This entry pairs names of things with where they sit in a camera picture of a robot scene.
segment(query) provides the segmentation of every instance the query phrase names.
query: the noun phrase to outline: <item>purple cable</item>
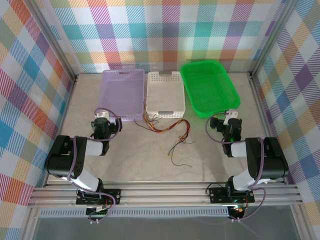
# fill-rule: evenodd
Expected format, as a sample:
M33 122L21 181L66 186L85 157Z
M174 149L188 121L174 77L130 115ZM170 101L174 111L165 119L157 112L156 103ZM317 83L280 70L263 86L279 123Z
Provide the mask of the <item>purple cable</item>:
M112 199L112 206L109 208L108 210L108 213L110 213L111 209L115 206L116 204L116 199L114 198L114 196L108 194L108 193L104 193L104 192L99 192L99 191L92 191L92 190L89 190L89 189L85 189L81 186L79 186L78 184L74 183L71 179L71 173L73 172L74 168L75 168L75 165L76 165L76 160L77 160L77 143L76 143L76 138L77 136L74 136L73 137L73 160L72 160L72 164L71 164L71 167L70 167L70 171L66 177L67 181L69 183L71 183L73 186L75 186L76 188L78 188L79 190L83 191L83 192L87 192L87 193L90 193L90 194L99 194L99 195L103 195L103 196L107 196L109 198ZM105 220L107 218L108 214L105 215L104 217L102 217L99 221L97 220L96 223L98 224L99 222L102 222L103 220ZM91 215L89 216L89 219L90 219L90 222L91 223L94 223L93 220L91 219Z
M94 139L94 138L90 138L90 140L96 141L96 142L105 142L105 141L109 141L109 140L111 140L111 139L114 139L114 138L118 135L118 133L120 132L120 129L121 129L121 124L120 124L120 119L119 119L119 117L118 117L113 111L111 111L111 110L109 110L109 109L107 109L107 108L104 108L104 107L98 107L96 110L94 110L94 115L97 114L97 111L98 111L98 110L105 110L105 111L108 111L109 113L112 113L112 115L118 120L118 129L117 129L116 133L115 133L112 137L110 137L110 138L107 138L107 139Z
M208 132L208 122L210 121L210 119L212 119L213 117L217 116L217 115L225 115L226 113L225 112L219 112L219 113L216 113L214 115L212 115L211 117L209 117L206 122L205 122L205 132L206 134L209 136L209 138L211 138L213 141L217 142L217 143L220 143L220 144L234 144L234 143L242 143L244 142L245 140L241 140L241 141L219 141L217 139L214 139ZM258 176L256 177L256 180L254 181L253 184L251 184L250 186L248 186L248 189L254 191L254 190L263 190L263 198L262 198L262 201L261 203L259 204L259 206L256 208L256 210L254 212L252 212L251 214L249 214L248 216L245 216L243 218L241 218L241 220L245 220L249 217L251 217L252 215L254 215L262 206L262 204L265 202L265 199L266 199L266 196L267 196L267 192L266 190L263 188L263 187L259 187L259 188L254 188L258 182L260 181L261 179L261 176L262 176L262 172L263 172L263 169L264 169L264 164L265 164L265 146L264 146L264 141L261 137L257 137L259 142L260 142L260 147L261 147L261 162L260 162L260 168L259 168L259 173L258 173Z

